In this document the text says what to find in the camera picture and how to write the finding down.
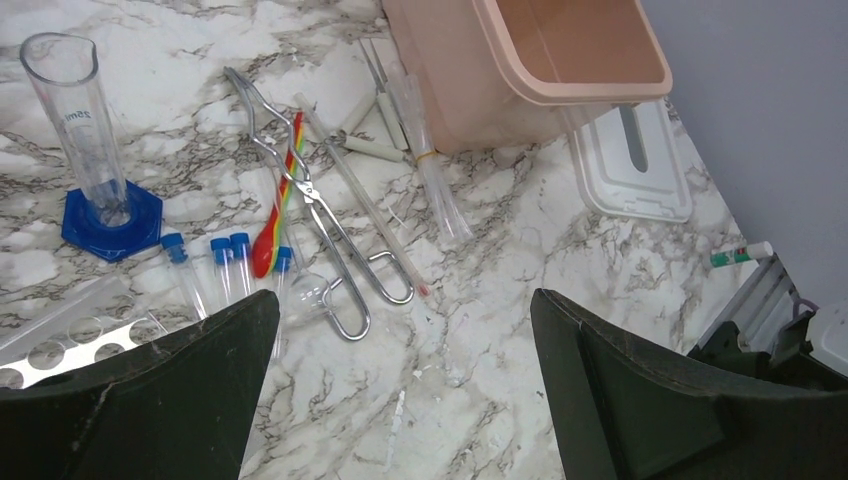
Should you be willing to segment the green and white marker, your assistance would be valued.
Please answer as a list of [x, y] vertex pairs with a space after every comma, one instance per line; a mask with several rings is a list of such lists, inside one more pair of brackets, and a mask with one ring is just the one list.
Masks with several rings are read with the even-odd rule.
[[748, 244], [730, 250], [712, 253], [706, 256], [706, 258], [704, 259], [704, 265], [708, 269], [715, 269], [754, 260], [768, 259], [771, 258], [773, 255], [774, 249], [771, 243], [768, 241], [764, 241], [755, 244]]

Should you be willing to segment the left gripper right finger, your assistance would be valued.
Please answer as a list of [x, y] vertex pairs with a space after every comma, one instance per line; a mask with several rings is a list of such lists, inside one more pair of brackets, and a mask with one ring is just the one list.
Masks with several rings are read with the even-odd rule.
[[569, 479], [843, 479], [847, 379], [791, 328], [777, 355], [726, 327], [682, 355], [548, 289], [531, 323]]

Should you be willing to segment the blue capped test tube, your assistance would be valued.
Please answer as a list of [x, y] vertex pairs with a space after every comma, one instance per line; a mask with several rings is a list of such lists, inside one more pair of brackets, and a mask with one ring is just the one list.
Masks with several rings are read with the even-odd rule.
[[182, 235], [180, 233], [164, 234], [160, 238], [160, 244], [171, 263], [180, 291], [194, 312], [194, 321], [206, 319], [208, 317], [207, 300]]
[[250, 296], [255, 290], [254, 276], [251, 269], [251, 243], [246, 232], [233, 233], [230, 236], [233, 250], [233, 266], [235, 268], [236, 299], [241, 300]]
[[274, 291], [279, 303], [278, 326], [274, 336], [271, 360], [278, 361], [282, 357], [282, 330], [286, 317], [287, 295], [290, 287], [290, 269], [293, 252], [290, 246], [280, 246], [277, 249], [276, 260], [272, 269]]
[[209, 242], [214, 261], [214, 273], [219, 289], [218, 299], [221, 308], [226, 308], [234, 302], [231, 280], [231, 265], [233, 250], [227, 237], [212, 238]]

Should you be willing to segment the white plastic bin lid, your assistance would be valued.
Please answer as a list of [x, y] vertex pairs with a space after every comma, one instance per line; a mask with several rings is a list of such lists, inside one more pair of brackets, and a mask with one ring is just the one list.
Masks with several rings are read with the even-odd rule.
[[581, 199], [594, 212], [685, 223], [693, 201], [664, 100], [618, 105], [569, 135]]

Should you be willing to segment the glass thermometer rod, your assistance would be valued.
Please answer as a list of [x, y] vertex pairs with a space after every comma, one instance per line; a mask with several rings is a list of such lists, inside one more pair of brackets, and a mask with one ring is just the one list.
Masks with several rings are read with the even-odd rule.
[[408, 255], [406, 254], [404, 248], [400, 245], [396, 236], [390, 230], [387, 222], [383, 219], [382, 215], [377, 209], [377, 206], [368, 195], [364, 186], [361, 184], [358, 177], [354, 174], [348, 162], [341, 154], [341, 150], [331, 139], [329, 130], [318, 117], [313, 105], [301, 92], [296, 93], [294, 95], [294, 99], [299, 108], [303, 111], [306, 119], [310, 123], [310, 126], [316, 135], [316, 138], [320, 140], [322, 144], [327, 148], [329, 155], [334, 160], [337, 169], [344, 177], [348, 187], [352, 190], [362, 207], [368, 212], [375, 227], [384, 238], [386, 244], [389, 246], [389, 250], [395, 255], [395, 257], [403, 267], [404, 272], [411, 279], [416, 292], [424, 297], [430, 296], [431, 290], [429, 285], [421, 277], [417, 268], [413, 265]]

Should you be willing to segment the clay pipe triangle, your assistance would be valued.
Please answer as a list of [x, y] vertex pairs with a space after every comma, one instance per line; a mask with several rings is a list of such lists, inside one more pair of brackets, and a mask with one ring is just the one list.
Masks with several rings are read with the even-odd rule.
[[358, 46], [374, 86], [331, 134], [332, 141], [353, 152], [392, 163], [404, 163], [408, 143], [401, 126], [388, 76], [371, 39]]

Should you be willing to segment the pink plastic bin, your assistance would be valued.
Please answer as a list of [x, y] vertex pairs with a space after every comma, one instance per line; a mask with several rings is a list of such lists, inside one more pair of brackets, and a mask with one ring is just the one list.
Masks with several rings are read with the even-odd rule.
[[445, 154], [545, 143], [672, 89], [637, 1], [386, 1]]

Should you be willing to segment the clear test tube rack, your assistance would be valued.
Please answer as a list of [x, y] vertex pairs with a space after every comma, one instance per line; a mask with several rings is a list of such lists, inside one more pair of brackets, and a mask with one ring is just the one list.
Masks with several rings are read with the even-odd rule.
[[1, 339], [1, 387], [28, 388], [166, 334], [120, 278], [105, 276]]

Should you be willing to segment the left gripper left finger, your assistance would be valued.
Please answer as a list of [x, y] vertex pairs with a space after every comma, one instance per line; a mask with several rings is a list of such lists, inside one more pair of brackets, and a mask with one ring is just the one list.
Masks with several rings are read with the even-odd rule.
[[92, 365], [1, 392], [5, 479], [235, 479], [279, 322], [268, 290]]

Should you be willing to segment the bundle of clear glass tubes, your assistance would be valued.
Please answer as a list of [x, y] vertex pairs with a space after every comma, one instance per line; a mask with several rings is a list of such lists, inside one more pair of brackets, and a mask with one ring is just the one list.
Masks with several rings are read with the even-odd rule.
[[473, 234], [442, 172], [442, 156], [431, 138], [418, 77], [408, 74], [400, 62], [393, 62], [388, 79], [440, 236], [449, 242], [466, 242]]

